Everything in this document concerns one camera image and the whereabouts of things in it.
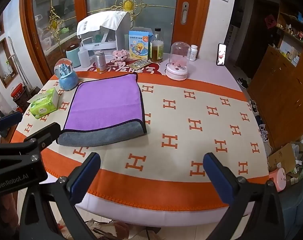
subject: blue gripper pad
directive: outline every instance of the blue gripper pad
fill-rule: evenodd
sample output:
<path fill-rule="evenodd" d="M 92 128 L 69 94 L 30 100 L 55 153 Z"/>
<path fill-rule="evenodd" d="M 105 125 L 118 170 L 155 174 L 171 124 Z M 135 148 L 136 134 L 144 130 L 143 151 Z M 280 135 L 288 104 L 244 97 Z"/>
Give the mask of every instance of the blue gripper pad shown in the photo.
<path fill-rule="evenodd" d="M 83 200 L 90 184 L 100 169 L 100 164 L 99 154 L 92 152 L 83 164 L 76 167 L 68 177 L 69 181 L 66 188 L 70 192 L 70 201 L 73 205 Z"/>
<path fill-rule="evenodd" d="M 222 166 L 213 153 L 207 153 L 203 159 L 203 167 L 211 180 L 220 199 L 225 204 L 231 205 L 234 201 L 234 188 L 226 178 L 226 167 Z"/>
<path fill-rule="evenodd" d="M 0 131 L 9 129 L 15 124 L 20 123 L 22 120 L 22 113 L 15 112 L 13 114 L 4 116 L 0 118 Z"/>

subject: tissue pack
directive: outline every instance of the tissue pack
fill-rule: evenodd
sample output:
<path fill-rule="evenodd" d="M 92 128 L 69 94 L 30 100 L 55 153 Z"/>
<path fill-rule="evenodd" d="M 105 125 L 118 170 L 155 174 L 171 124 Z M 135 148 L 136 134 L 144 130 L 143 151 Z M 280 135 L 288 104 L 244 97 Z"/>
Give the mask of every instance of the tissue pack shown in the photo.
<path fill-rule="evenodd" d="M 33 96 L 28 102 L 30 105 L 30 112 L 39 119 L 58 109 L 59 95 L 55 88 L 48 89 L 43 94 Z"/>

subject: white wall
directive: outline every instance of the white wall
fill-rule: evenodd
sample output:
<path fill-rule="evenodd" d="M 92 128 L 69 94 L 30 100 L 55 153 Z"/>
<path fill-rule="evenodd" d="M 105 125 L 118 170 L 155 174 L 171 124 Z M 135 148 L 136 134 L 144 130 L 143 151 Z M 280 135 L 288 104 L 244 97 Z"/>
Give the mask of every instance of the white wall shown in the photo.
<path fill-rule="evenodd" d="M 244 43 L 244 40 L 245 40 L 245 37 L 247 34 L 251 14 L 253 11 L 253 2 L 254 2 L 254 0 L 246 0 L 243 20 L 241 22 L 236 40 L 233 44 L 233 47 L 232 47 L 230 55 L 229 55 L 229 59 L 231 59 L 233 61 L 237 60 L 241 47 L 243 46 L 243 43 Z"/>
<path fill-rule="evenodd" d="M 3 22 L 5 33 L 0 36 L 0 41 L 5 37 L 7 39 L 8 48 L 11 54 L 13 54 L 10 46 L 8 36 L 12 38 L 13 46 L 15 48 L 17 57 L 21 63 L 21 66 L 31 83 L 32 87 L 38 86 L 41 88 L 43 85 L 37 75 L 37 72 L 30 59 L 24 36 L 22 34 L 21 22 L 19 16 L 19 0 L 11 0 L 3 12 Z M 13 102 L 10 94 L 13 88 L 15 88 L 22 80 L 19 76 L 16 76 L 10 85 L 5 88 L 0 79 L 0 93 L 5 98 L 7 103 L 16 109 L 16 104 Z"/>
<path fill-rule="evenodd" d="M 216 62 L 218 43 L 224 43 L 235 0 L 210 0 L 198 57 Z"/>

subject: purple towel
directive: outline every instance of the purple towel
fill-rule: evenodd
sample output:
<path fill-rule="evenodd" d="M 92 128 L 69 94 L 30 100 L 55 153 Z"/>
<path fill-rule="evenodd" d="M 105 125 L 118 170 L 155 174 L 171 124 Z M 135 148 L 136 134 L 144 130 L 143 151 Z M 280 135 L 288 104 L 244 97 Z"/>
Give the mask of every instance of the purple towel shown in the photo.
<path fill-rule="evenodd" d="M 93 147 L 146 133 L 137 74 L 81 83 L 72 100 L 58 143 Z"/>

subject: phone screen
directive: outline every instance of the phone screen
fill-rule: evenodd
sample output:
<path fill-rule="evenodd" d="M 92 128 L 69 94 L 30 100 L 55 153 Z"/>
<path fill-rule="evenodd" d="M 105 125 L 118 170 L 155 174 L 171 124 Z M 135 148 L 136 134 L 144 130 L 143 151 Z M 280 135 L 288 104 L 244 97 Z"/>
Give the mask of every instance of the phone screen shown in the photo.
<path fill-rule="evenodd" d="M 217 66 L 223 66 L 225 64 L 226 57 L 226 45 L 218 44 L 218 53 L 217 53 Z"/>

